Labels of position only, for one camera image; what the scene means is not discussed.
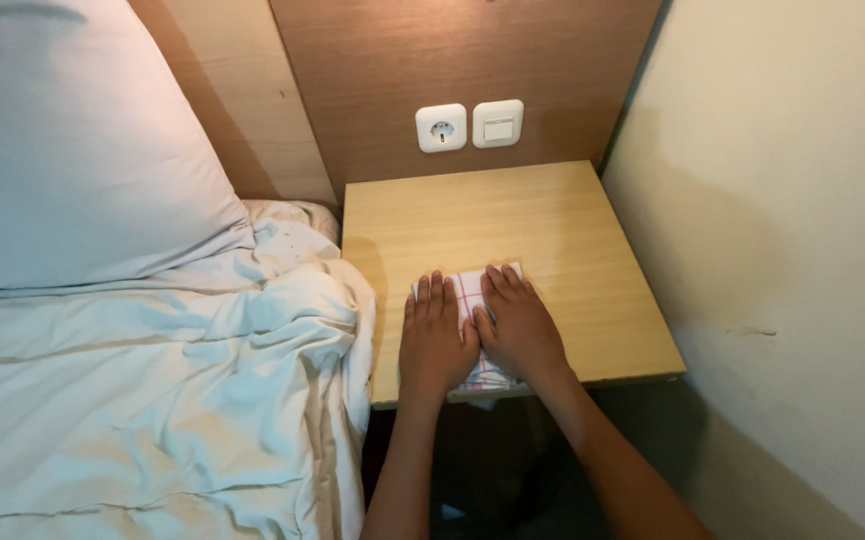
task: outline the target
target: folded cloth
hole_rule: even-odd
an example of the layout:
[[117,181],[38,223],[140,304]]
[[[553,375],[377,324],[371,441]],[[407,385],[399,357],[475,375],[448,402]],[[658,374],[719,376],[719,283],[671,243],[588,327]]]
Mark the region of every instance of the folded cloth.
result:
[[[522,278],[523,271],[518,262],[511,262],[509,266]],[[493,317],[492,311],[486,305],[483,297],[483,288],[480,286],[480,278],[486,274],[486,268],[452,274],[446,278],[452,279],[455,287],[455,299],[459,304],[459,334],[463,334],[463,322],[473,316],[476,306],[482,306]],[[418,294],[419,283],[412,284],[412,294]],[[522,380],[503,372],[496,364],[492,363],[485,350],[479,351],[479,362],[475,364],[473,372],[469,374],[466,381],[455,390],[507,390],[520,385]]]

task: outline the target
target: wooden nightstand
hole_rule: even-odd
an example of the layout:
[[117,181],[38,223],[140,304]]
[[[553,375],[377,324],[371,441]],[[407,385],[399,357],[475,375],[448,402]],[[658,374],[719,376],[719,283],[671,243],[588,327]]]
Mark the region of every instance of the wooden nightstand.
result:
[[583,382],[685,371],[589,161],[350,183],[342,257],[376,289],[372,391],[379,408],[395,407],[399,395],[410,285],[436,269],[520,262]]

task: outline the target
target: hand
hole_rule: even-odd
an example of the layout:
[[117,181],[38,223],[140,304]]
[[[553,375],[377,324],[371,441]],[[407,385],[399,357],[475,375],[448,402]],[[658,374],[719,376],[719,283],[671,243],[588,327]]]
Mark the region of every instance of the hand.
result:
[[439,270],[419,279],[418,298],[409,293],[399,347],[400,401],[427,397],[441,403],[461,385],[480,357],[480,338],[467,320],[460,338],[460,308],[451,279]]
[[473,310],[482,348],[502,371],[525,379],[537,392],[546,381],[575,374],[566,361],[566,350],[553,317],[527,279],[520,279],[509,264],[502,271],[486,267],[482,296],[496,315],[493,324],[481,307]]

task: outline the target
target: white pillow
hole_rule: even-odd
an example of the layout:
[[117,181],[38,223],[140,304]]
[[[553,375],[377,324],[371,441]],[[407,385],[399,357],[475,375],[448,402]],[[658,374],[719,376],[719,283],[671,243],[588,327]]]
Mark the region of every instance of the white pillow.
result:
[[0,289],[139,278],[253,246],[126,0],[0,1]]

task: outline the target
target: wooden panel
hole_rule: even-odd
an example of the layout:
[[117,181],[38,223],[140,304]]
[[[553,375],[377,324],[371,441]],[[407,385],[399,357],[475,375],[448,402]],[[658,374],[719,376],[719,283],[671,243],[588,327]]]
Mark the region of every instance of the wooden panel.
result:
[[403,305],[410,285],[435,269],[453,274],[520,262],[583,382],[685,371],[589,161],[352,183],[346,190],[342,257],[377,294],[375,403],[397,399]]
[[335,207],[266,0],[129,0],[243,198]]
[[[598,163],[661,0],[271,0],[330,178],[343,186]],[[422,153],[415,112],[521,99],[515,146]]]

